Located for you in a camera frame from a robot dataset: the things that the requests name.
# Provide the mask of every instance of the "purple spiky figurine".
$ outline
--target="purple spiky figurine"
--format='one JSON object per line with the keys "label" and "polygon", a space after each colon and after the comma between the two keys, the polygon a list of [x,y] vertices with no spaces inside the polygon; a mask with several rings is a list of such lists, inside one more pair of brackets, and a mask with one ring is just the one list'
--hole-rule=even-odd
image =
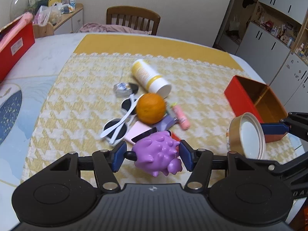
{"label": "purple spiky figurine", "polygon": [[176,146],[180,142],[171,138],[168,131],[153,133],[139,141],[131,149],[136,153],[135,166],[158,176],[162,171],[165,176],[182,171],[182,162],[178,157]]}

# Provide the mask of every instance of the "pink cloth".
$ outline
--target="pink cloth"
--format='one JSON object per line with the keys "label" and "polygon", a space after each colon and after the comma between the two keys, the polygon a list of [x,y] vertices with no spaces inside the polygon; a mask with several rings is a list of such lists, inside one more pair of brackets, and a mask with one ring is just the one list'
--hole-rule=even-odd
{"label": "pink cloth", "polygon": [[2,38],[0,41],[0,52],[9,44],[9,42],[32,21],[33,15],[30,12],[23,14],[18,23]]}
{"label": "pink cloth", "polygon": [[144,34],[144,35],[150,35],[152,33],[152,31],[141,31],[122,25],[114,25],[114,24],[102,25],[98,23],[87,23],[80,28],[79,32],[121,32],[121,33]]}

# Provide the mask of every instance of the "white tabletop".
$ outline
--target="white tabletop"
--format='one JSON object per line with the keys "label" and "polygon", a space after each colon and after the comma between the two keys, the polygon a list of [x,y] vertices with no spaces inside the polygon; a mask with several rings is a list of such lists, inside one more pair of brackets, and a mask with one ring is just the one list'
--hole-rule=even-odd
{"label": "white tabletop", "polygon": [[[0,146],[0,231],[10,230],[18,223],[11,205],[11,196],[16,186],[19,185],[36,118],[55,79],[86,34],[65,34],[36,39],[35,44],[17,62],[2,83],[2,85],[15,84],[25,91],[23,91],[23,107],[19,113],[19,115],[23,113],[25,118],[18,115],[19,128],[17,129],[19,132],[17,130],[14,132],[14,134],[22,135],[22,138],[16,140],[12,137],[12,133]],[[264,83],[247,62],[237,56],[231,56],[252,79]],[[302,155],[304,149],[299,139],[292,137],[290,140],[296,154]],[[305,198],[294,204],[287,223],[294,218],[304,201]]]}

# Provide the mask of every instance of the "open red box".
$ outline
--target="open red box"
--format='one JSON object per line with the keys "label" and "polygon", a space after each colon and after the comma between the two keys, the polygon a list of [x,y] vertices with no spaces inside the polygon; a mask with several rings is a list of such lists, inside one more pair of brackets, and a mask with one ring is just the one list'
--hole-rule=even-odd
{"label": "open red box", "polygon": [[[233,76],[224,91],[236,116],[252,113],[260,123],[279,122],[287,117],[283,105],[266,84]],[[281,140],[284,135],[265,135],[265,142]]]}
{"label": "open red box", "polygon": [[[7,34],[19,21],[21,17],[15,19],[7,26],[0,29],[0,34]],[[4,80],[10,70],[18,60],[34,44],[34,34],[32,23],[27,24],[10,43],[0,52],[0,82]]]}

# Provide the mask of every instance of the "orange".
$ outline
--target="orange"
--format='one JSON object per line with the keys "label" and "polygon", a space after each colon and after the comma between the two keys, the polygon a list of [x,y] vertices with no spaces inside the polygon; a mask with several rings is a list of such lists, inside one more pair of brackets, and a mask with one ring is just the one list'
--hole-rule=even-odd
{"label": "orange", "polygon": [[160,95],[147,93],[138,100],[136,112],[141,122],[155,124],[164,117],[166,104]]}

